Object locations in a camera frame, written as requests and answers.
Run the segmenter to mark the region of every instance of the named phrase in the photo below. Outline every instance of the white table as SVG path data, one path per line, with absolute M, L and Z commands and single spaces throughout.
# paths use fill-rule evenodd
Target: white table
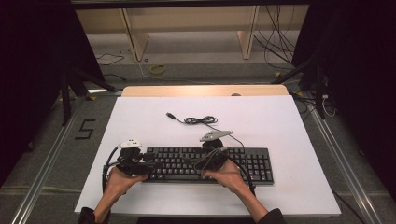
M 91 172 L 78 200 L 94 208 L 102 195 L 101 173 L 111 150 L 135 137 L 147 147 L 196 147 L 210 129 L 169 119 L 219 119 L 214 127 L 234 131 L 245 147 L 268 147 L 273 186 L 256 187 L 258 199 L 287 216 L 332 217 L 341 214 L 292 98 L 280 96 L 121 97 L 117 100 Z M 240 147 L 231 137 L 226 147 Z M 247 217 L 248 210 L 224 187 L 199 184 L 138 183 L 112 208 L 137 217 Z

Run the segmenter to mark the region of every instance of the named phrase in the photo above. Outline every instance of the gray carpet floor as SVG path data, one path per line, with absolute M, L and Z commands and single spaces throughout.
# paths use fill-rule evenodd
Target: gray carpet floor
M 166 71 L 162 75 L 152 75 L 149 72 L 149 64 L 142 64 L 142 75 L 138 65 L 110 65 L 102 66 L 104 74 L 114 74 L 124 77 L 122 80 L 115 76 L 105 76 L 106 82 L 118 88 L 130 85 L 193 85 L 193 84 L 255 84 L 271 82 L 275 78 L 275 72 L 285 74 L 288 70 L 279 70 L 265 64 L 166 64 Z M 298 90 L 299 77 L 285 83 L 290 91 Z M 99 89 L 94 84 L 87 82 L 88 89 Z M 109 92 L 92 93 L 92 98 L 86 99 L 72 129 L 67 136 L 64 146 L 57 161 L 51 169 L 45 187 L 40 192 L 38 200 L 30 214 L 27 223 L 77 223 L 78 214 L 74 213 L 74 207 L 82 191 L 86 177 L 91 169 L 97 148 L 102 140 L 112 108 L 119 97 Z M 299 111 L 305 111 L 305 104 L 296 101 Z M 315 123 L 309 110 L 301 114 L 305 128 L 311 139 L 318 160 L 322 166 L 329 184 L 353 209 L 360 215 L 361 211 L 351 194 L 345 179 L 340 173 L 332 153 L 321 135 L 318 125 Z M 79 128 L 84 119 L 94 121 L 87 122 L 84 127 L 93 129 L 91 138 L 78 140 L 78 137 L 87 136 L 80 132 Z M 48 155 L 58 133 L 62 129 L 63 109 L 62 102 L 56 101 L 53 109 L 49 112 L 46 122 L 33 141 L 33 151 L 26 152 L 14 168 L 6 184 L 0 189 L 0 224 L 10 223 L 14 218 L 15 211 L 19 207 L 29 186 L 34 182 L 41 165 Z M 326 117 L 337 142 L 340 144 L 348 161 L 352 164 L 359 181 L 370 196 L 375 209 L 383 223 L 396 223 L 396 203 L 387 193 L 380 180 L 375 175 L 370 164 L 360 154 L 359 146 L 354 141 L 350 130 L 338 114 L 334 117 Z M 349 224 L 360 223 L 347 206 L 337 199 L 342 210 L 342 215 L 332 218 L 318 217 L 287 217 L 290 224 L 293 223 L 323 223 L 323 224 Z M 111 218 L 110 223 L 135 223 L 136 217 Z

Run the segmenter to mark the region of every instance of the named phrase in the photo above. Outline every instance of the floor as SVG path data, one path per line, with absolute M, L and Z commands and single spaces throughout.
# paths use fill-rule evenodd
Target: floor
M 262 35 L 268 38 L 271 33 L 255 35 L 265 43 Z M 298 32 L 288 31 L 287 37 L 293 44 L 298 38 Z M 169 84 L 180 85 L 208 80 L 214 83 L 223 81 L 220 84 L 265 83 L 290 69 L 285 60 L 264 53 L 257 40 L 254 41 L 250 59 L 244 60 L 235 32 L 150 34 L 140 63 L 133 61 L 126 35 L 88 35 L 88 38 L 103 73 L 107 75 L 106 80 L 120 86 L 160 85 L 165 79 L 168 79 Z M 283 58 L 291 58 L 289 52 L 277 52 Z M 167 74 L 151 74 L 149 68 L 154 64 L 164 65 Z M 266 69 L 265 77 L 253 76 L 262 66 Z M 131 77 L 132 68 L 135 69 L 134 77 Z M 220 73 L 219 77 L 213 77 L 213 74 Z M 128 80 L 124 81 L 114 75 Z M 299 90 L 299 77 L 285 82 L 289 91 Z M 73 207 L 90 171 L 90 164 L 100 144 L 112 106 L 120 96 L 119 93 L 100 90 L 91 83 L 86 85 L 91 90 L 90 98 L 76 98 L 72 101 L 76 116 L 70 121 L 70 126 L 61 126 L 62 102 L 55 102 L 46 123 L 33 142 L 33 151 L 23 155 L 1 188 L 0 214 L 3 218 L 0 223 L 10 223 L 14 218 L 21 217 L 25 218 L 26 223 L 42 223 L 43 220 L 46 223 L 77 223 L 78 215 L 74 213 Z M 310 97 L 310 94 L 311 92 L 304 92 L 305 97 Z M 333 218 L 287 217 L 288 223 L 361 223 L 359 217 L 365 223 L 396 223 L 396 203 L 361 155 L 359 146 L 351 137 L 342 117 L 338 114 L 333 116 L 330 111 L 326 119 L 322 120 L 311 104 L 296 100 L 296 106 L 301 111 L 323 172 L 331 188 L 342 199 L 335 196 L 343 214 Z M 91 125 L 95 131 L 89 140 L 78 141 L 77 137 L 85 136 L 79 129 L 80 124 L 87 119 L 94 119 L 95 122 L 87 122 L 88 126 L 84 127 L 90 128 Z M 36 183 L 41 183 L 42 186 L 39 192 L 34 193 L 31 187 Z M 111 223 L 135 222 L 135 217 L 111 219 Z

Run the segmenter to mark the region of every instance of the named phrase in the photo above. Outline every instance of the person's right hand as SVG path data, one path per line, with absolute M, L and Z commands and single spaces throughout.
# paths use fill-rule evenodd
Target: person's right hand
M 222 186 L 228 188 L 232 193 L 237 193 L 248 186 L 245 184 L 238 167 L 230 160 L 224 162 L 223 167 L 217 171 L 203 170 L 203 176 L 212 176 Z

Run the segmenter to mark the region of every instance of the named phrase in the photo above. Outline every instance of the hand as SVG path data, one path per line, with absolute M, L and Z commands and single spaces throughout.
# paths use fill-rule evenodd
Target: hand
M 128 176 L 117 167 L 111 169 L 105 192 L 93 211 L 95 222 L 103 222 L 113 204 L 119 200 L 119 197 L 125 194 L 135 183 L 143 181 L 148 177 L 149 175 Z
M 212 176 L 222 186 L 227 187 L 232 193 L 247 188 L 238 167 L 230 160 L 224 162 L 223 167 L 217 171 L 203 170 L 203 176 Z

